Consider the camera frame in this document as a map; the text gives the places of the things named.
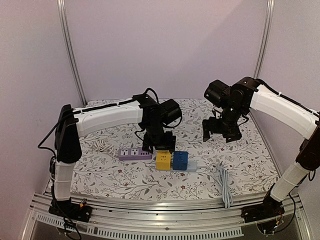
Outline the yellow cube plug adapter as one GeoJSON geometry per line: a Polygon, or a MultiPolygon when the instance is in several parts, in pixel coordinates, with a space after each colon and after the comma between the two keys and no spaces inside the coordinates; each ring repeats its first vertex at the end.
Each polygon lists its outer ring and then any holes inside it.
{"type": "Polygon", "coordinates": [[[159,150],[156,153],[156,169],[159,171],[171,170],[172,154],[168,150],[159,150]]]}

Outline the blue cube plug adapter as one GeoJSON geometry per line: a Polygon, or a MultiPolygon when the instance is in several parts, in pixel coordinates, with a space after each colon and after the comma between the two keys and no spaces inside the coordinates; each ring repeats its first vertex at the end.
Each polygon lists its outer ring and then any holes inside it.
{"type": "Polygon", "coordinates": [[[172,169],[186,171],[188,168],[188,155],[187,151],[175,151],[173,153],[172,169]]]}

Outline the purple power strip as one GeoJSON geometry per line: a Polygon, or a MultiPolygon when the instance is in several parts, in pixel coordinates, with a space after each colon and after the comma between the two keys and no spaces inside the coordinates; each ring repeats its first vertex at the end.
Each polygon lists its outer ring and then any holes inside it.
{"type": "Polygon", "coordinates": [[[136,161],[136,160],[151,160],[152,154],[137,148],[121,148],[118,151],[118,159],[120,161],[136,161]]]}

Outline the grey-blue power strip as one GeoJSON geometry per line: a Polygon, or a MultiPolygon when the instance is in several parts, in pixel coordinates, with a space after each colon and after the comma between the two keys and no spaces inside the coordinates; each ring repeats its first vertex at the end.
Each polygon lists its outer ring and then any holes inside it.
{"type": "Polygon", "coordinates": [[[187,168],[186,170],[177,170],[177,169],[173,169],[171,167],[171,171],[176,171],[176,172],[186,172],[186,173],[195,173],[197,171],[197,162],[196,161],[190,161],[187,164],[187,168]]]}

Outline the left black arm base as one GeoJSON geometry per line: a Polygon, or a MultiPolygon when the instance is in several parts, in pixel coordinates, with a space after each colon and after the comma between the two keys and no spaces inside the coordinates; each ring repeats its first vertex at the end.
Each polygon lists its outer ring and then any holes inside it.
{"type": "Polygon", "coordinates": [[[52,200],[48,212],[52,215],[68,217],[71,220],[88,223],[92,210],[92,207],[88,206],[85,202],[73,203],[69,199],[64,201],[52,200]]]}

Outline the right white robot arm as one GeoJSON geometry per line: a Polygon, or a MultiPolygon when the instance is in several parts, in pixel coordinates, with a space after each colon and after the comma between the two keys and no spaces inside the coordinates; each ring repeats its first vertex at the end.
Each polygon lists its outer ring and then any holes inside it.
{"type": "Polygon", "coordinates": [[[220,134],[226,142],[242,137],[238,120],[255,110],[273,117],[303,137],[295,162],[270,188],[259,206],[262,218],[269,218],[306,176],[320,166],[320,115],[272,89],[261,79],[244,77],[232,86],[220,80],[211,82],[204,97],[222,112],[202,122],[203,141],[220,134]]]}

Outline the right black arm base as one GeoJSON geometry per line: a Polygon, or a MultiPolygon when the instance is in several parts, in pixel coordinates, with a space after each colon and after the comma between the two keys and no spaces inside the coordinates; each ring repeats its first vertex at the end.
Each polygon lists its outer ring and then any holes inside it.
{"type": "Polygon", "coordinates": [[[266,197],[262,203],[242,207],[240,216],[245,223],[250,223],[280,216],[284,213],[285,209],[282,202],[266,197]]]}

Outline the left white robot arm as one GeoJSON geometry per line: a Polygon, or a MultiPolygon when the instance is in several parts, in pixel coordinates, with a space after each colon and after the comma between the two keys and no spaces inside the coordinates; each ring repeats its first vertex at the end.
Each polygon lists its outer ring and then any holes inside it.
{"type": "Polygon", "coordinates": [[[55,209],[63,217],[70,217],[75,211],[69,201],[73,170],[82,156],[81,137],[108,128],[137,124],[144,132],[143,151],[151,154],[154,150],[175,150],[176,137],[171,132],[171,124],[182,120],[182,110],[175,100],[159,102],[148,95],[149,91],[147,88],[142,94],[120,102],[79,108],[67,104],[61,108],[57,123],[49,133],[54,134],[52,197],[56,200],[55,209]]]}

